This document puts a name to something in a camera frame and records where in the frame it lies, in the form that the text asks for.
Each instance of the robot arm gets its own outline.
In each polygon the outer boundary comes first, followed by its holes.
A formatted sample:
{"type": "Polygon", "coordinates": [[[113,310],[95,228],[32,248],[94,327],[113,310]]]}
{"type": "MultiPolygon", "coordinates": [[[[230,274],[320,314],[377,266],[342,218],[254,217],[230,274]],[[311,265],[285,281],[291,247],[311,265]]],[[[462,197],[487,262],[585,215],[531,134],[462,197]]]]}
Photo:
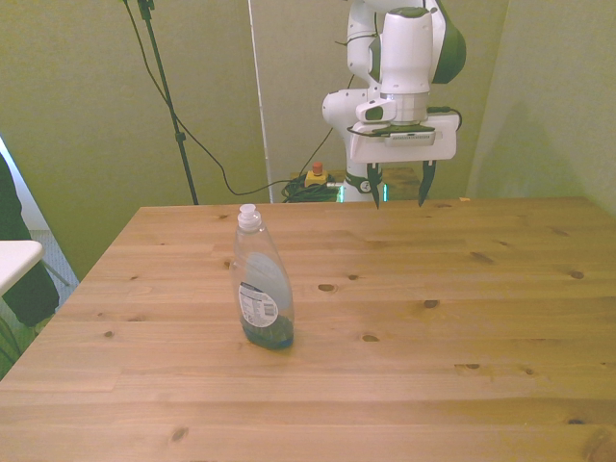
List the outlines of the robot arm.
{"type": "Polygon", "coordinates": [[[347,65],[368,87],[361,96],[331,93],[323,103],[325,120],[345,140],[347,172],[364,170],[357,165],[452,158],[459,116],[429,114],[428,96],[430,84],[448,83],[465,59],[464,39],[440,0],[355,0],[347,65]]]}

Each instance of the metal pole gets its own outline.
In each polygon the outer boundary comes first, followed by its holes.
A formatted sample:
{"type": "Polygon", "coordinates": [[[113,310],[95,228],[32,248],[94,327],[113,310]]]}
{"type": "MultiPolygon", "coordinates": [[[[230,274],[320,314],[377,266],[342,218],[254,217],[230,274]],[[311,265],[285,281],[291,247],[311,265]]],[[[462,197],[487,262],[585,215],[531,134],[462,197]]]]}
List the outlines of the metal pole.
{"type": "Polygon", "coordinates": [[[147,32],[150,35],[150,41],[152,42],[152,49],[154,50],[154,56],[156,57],[156,64],[158,65],[158,71],[161,74],[161,80],[163,81],[163,89],[165,90],[165,98],[169,107],[169,113],[171,114],[171,120],[173,121],[173,128],[175,129],[175,140],[180,148],[180,154],[182,156],[182,163],[184,164],[184,171],[186,172],[186,179],[189,182],[189,188],[191,189],[192,203],[199,205],[199,201],[196,197],[196,191],[194,190],[193,176],[191,175],[191,166],[189,166],[188,158],[186,157],[186,149],[184,148],[184,141],[186,140],[186,134],[180,131],[180,127],[177,123],[177,116],[173,110],[173,103],[171,102],[171,93],[169,93],[169,87],[167,85],[167,79],[165,78],[165,70],[163,69],[163,62],[161,61],[161,55],[158,52],[158,46],[156,45],[156,39],[154,38],[154,31],[152,30],[152,15],[150,9],[154,10],[153,0],[137,0],[141,11],[141,18],[145,21],[147,26],[147,32]]]}

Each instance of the cable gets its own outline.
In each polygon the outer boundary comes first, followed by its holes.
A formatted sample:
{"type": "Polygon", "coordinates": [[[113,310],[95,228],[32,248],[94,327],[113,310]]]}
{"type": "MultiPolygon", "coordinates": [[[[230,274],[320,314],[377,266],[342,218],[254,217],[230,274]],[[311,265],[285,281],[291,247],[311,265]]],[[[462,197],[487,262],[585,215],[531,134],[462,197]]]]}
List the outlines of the cable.
{"type": "MultiPolygon", "coordinates": [[[[124,6],[126,7],[126,11],[128,12],[128,15],[130,16],[131,19],[131,23],[133,24],[133,30],[135,31],[135,34],[137,36],[137,42],[139,43],[139,48],[141,51],[141,56],[143,57],[143,63],[145,64],[145,69],[147,70],[148,75],[150,76],[150,79],[152,80],[152,82],[154,83],[154,86],[156,87],[156,90],[158,90],[158,93],[161,95],[161,97],[163,98],[163,100],[165,101],[165,103],[167,104],[167,106],[169,107],[169,103],[167,101],[167,98],[165,97],[165,94],[163,93],[163,91],[161,90],[160,85],[158,84],[158,82],[156,81],[156,78],[154,77],[154,74],[152,74],[152,70],[150,69],[150,66],[147,62],[147,57],[145,56],[145,50],[143,48],[143,42],[141,41],[141,35],[139,33],[139,29],[137,28],[137,24],[135,22],[135,18],[133,16],[133,13],[131,12],[130,7],[128,6],[128,0],[123,0],[124,2],[124,6]]],[[[201,149],[203,149],[208,156],[210,156],[210,158],[216,163],[216,165],[218,166],[218,168],[220,168],[220,171],[222,172],[222,178],[224,180],[224,184],[227,187],[227,190],[229,190],[232,194],[234,195],[248,195],[248,194],[253,194],[262,190],[265,190],[267,188],[269,188],[270,186],[276,185],[278,183],[289,183],[291,180],[280,180],[280,181],[274,181],[273,183],[270,183],[268,185],[265,185],[262,188],[258,188],[256,190],[253,191],[248,191],[248,192],[235,192],[233,190],[233,188],[231,188],[231,185],[229,185],[229,182],[227,180],[227,175],[226,175],[226,171],[224,169],[224,167],[222,166],[222,164],[218,161],[218,159],[210,152],[210,150],[205,147],[192,133],[191,131],[187,128],[186,125],[184,125],[184,123],[182,122],[182,120],[180,119],[180,117],[177,115],[177,113],[175,113],[175,111],[169,107],[175,114],[175,118],[177,119],[177,122],[180,124],[180,126],[186,131],[186,133],[188,134],[189,137],[191,137],[191,139],[196,142],[198,144],[199,147],[201,147],[201,149]]]]}
{"type": "MultiPolygon", "coordinates": [[[[327,184],[312,185],[304,188],[305,180],[306,175],[300,175],[283,188],[282,195],[285,197],[283,203],[325,202],[338,196],[338,188],[330,188],[327,184]]],[[[327,175],[327,183],[334,183],[335,181],[336,179],[332,175],[327,175]]]]}
{"type": "MultiPolygon", "coordinates": [[[[156,90],[158,91],[158,93],[161,95],[161,97],[163,98],[163,100],[165,101],[165,103],[167,104],[167,106],[169,107],[170,110],[173,111],[175,118],[177,119],[178,124],[186,131],[186,133],[188,134],[189,137],[191,137],[191,139],[201,148],[203,149],[208,156],[210,156],[210,158],[216,163],[216,165],[218,166],[218,168],[220,168],[220,172],[222,173],[222,179],[224,180],[224,184],[227,188],[228,191],[230,191],[232,194],[240,196],[240,195],[249,195],[249,194],[253,194],[253,193],[258,193],[259,191],[265,190],[267,188],[269,188],[270,186],[273,185],[277,185],[280,183],[287,183],[287,185],[291,185],[293,183],[298,182],[298,180],[301,178],[303,171],[306,169],[306,167],[308,167],[308,164],[310,164],[310,161],[313,160],[313,158],[315,157],[315,155],[317,154],[317,152],[319,152],[319,150],[321,149],[321,147],[325,144],[325,142],[327,141],[327,139],[329,138],[329,136],[331,135],[331,132],[333,131],[333,128],[330,128],[329,131],[327,132],[327,134],[325,135],[325,137],[323,138],[323,140],[321,141],[321,143],[319,144],[319,146],[317,146],[317,149],[314,150],[314,152],[312,153],[312,155],[310,156],[310,158],[308,159],[308,161],[306,161],[306,163],[304,164],[304,166],[301,168],[301,171],[299,172],[299,175],[297,178],[291,179],[291,180],[278,180],[278,181],[274,181],[272,183],[269,183],[261,188],[258,188],[256,190],[252,190],[252,191],[248,191],[248,192],[236,192],[233,190],[233,188],[231,188],[231,185],[229,184],[229,181],[227,179],[227,174],[226,174],[226,170],[224,169],[224,166],[218,161],[218,159],[214,156],[214,154],[212,154],[210,152],[210,150],[203,145],[203,143],[201,143],[201,141],[199,141],[192,133],[191,131],[187,128],[186,125],[184,125],[184,123],[182,122],[182,120],[180,119],[180,117],[177,115],[177,113],[175,113],[175,111],[173,110],[172,107],[169,106],[169,103],[167,101],[167,98],[165,97],[165,94],[163,93],[163,91],[161,90],[160,85],[158,84],[158,82],[156,81],[156,78],[154,77],[154,74],[152,73],[152,70],[150,69],[149,63],[147,62],[147,57],[145,56],[145,49],[143,47],[143,42],[141,41],[141,35],[139,33],[139,29],[137,28],[137,23],[135,22],[135,18],[133,16],[133,13],[131,12],[130,7],[128,6],[128,0],[123,0],[124,6],[126,7],[126,11],[128,12],[128,15],[131,19],[131,23],[133,25],[133,30],[135,31],[135,35],[137,36],[137,42],[139,43],[139,48],[141,51],[141,56],[143,58],[143,63],[145,64],[145,69],[147,70],[147,74],[149,75],[150,79],[152,80],[152,82],[154,83],[154,86],[156,87],[156,90]]],[[[353,78],[355,76],[352,75],[348,85],[346,86],[347,89],[350,89],[350,86],[353,82],[353,78]]]]}

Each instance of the wood grain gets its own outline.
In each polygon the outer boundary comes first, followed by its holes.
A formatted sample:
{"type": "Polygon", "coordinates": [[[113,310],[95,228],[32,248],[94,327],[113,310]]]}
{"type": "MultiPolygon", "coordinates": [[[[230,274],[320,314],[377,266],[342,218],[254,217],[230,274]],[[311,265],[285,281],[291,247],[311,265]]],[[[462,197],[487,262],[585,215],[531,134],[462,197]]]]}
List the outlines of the wood grain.
{"type": "Polygon", "coordinates": [[[616,460],[616,221],[596,206],[259,209],[291,348],[240,328],[237,206],[142,208],[0,382],[0,460],[616,460]]]}

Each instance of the dish soap bottle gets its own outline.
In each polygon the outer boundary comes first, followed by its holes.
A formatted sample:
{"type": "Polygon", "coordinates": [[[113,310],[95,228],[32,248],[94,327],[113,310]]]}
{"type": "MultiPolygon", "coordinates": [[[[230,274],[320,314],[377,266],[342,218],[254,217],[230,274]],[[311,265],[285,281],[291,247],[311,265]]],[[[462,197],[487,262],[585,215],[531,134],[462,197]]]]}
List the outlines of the dish soap bottle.
{"type": "Polygon", "coordinates": [[[240,207],[230,267],[247,339],[279,349],[293,343],[295,312],[289,276],[254,204],[240,207]]]}

